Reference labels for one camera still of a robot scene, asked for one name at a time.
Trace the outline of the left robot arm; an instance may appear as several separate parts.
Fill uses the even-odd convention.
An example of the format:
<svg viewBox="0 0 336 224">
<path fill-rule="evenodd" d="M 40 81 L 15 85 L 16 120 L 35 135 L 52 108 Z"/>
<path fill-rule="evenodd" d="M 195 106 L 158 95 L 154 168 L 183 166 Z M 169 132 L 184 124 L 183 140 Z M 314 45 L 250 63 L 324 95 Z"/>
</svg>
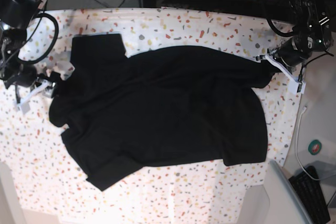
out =
<svg viewBox="0 0 336 224">
<path fill-rule="evenodd" d="M 281 32 L 273 24 L 263 5 L 265 18 L 271 30 L 278 36 L 290 38 L 276 49 L 268 51 L 271 59 L 290 73 L 297 65 L 308 60 L 312 53 L 327 52 L 332 44 L 332 32 L 329 27 L 330 16 L 324 0 L 289 0 L 294 14 L 294 26 L 291 32 Z"/>
</svg>

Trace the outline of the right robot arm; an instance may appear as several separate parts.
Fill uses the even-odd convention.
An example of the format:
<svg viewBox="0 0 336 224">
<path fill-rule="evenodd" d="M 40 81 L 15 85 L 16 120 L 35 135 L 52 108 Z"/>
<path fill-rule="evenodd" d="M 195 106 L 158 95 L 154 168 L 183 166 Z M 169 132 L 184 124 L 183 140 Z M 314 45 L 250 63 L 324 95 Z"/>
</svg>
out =
<svg viewBox="0 0 336 224">
<path fill-rule="evenodd" d="M 48 0 L 1 0 L 1 80 L 6 88 L 41 89 L 52 98 L 58 88 L 60 75 L 53 72 L 50 77 L 38 74 L 35 64 L 44 60 L 54 47 L 59 26 L 54 17 L 45 12 Z M 29 23 L 46 18 L 54 25 L 54 36 L 47 50 L 34 60 L 21 60 L 20 50 L 31 40 L 27 35 Z"/>
</svg>

